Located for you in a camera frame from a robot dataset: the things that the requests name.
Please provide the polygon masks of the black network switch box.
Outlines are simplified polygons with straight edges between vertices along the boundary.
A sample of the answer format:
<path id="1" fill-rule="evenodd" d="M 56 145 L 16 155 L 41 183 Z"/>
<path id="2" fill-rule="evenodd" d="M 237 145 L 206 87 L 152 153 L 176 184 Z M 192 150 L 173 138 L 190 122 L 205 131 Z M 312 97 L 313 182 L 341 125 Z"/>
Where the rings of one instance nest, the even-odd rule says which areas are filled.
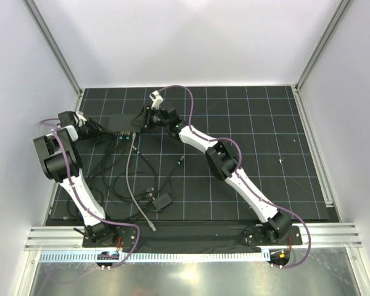
<path id="1" fill-rule="evenodd" d="M 134 128 L 130 121 L 136 114 L 113 114 L 109 117 L 107 129 L 112 132 L 132 132 L 139 133 L 141 128 Z"/>

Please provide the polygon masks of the black ethernet cable pulled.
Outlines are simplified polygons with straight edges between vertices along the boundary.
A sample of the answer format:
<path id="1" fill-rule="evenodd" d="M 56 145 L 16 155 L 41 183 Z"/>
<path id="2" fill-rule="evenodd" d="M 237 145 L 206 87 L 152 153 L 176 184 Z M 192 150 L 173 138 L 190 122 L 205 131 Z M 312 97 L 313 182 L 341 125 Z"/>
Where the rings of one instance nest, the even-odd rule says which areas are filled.
<path id="1" fill-rule="evenodd" d="M 76 144 L 83 162 L 83 176 L 89 181 L 101 166 L 101 162 L 117 144 L 116 134 L 104 134 L 99 139 L 88 139 Z"/>

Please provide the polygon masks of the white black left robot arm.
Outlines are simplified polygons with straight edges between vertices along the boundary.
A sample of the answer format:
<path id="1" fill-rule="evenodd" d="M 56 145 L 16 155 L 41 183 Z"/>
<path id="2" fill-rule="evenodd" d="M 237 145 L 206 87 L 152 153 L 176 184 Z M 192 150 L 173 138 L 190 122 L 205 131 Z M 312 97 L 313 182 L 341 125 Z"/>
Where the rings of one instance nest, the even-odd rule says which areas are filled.
<path id="1" fill-rule="evenodd" d="M 83 163 L 76 149 L 77 141 L 99 138 L 104 128 L 81 112 L 65 111 L 58 114 L 59 124 L 50 134 L 33 140 L 41 168 L 48 179 L 53 179 L 70 196 L 82 218 L 86 239 L 111 247 L 118 240 L 115 226 L 97 202 L 83 176 Z"/>

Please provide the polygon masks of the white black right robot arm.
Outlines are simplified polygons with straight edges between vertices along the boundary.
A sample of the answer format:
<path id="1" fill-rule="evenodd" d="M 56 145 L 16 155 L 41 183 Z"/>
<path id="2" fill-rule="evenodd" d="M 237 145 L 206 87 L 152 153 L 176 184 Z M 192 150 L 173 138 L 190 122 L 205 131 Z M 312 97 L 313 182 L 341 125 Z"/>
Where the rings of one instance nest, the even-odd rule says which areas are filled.
<path id="1" fill-rule="evenodd" d="M 241 167 L 239 145 L 229 138 L 213 138 L 180 119 L 174 108 L 153 108 L 145 105 L 131 123 L 142 130 L 160 126 L 173 139 L 189 145 L 206 156 L 211 174 L 231 186 L 255 212 L 265 229 L 266 239 L 280 244 L 292 227 L 288 210 L 272 203 L 249 179 Z"/>

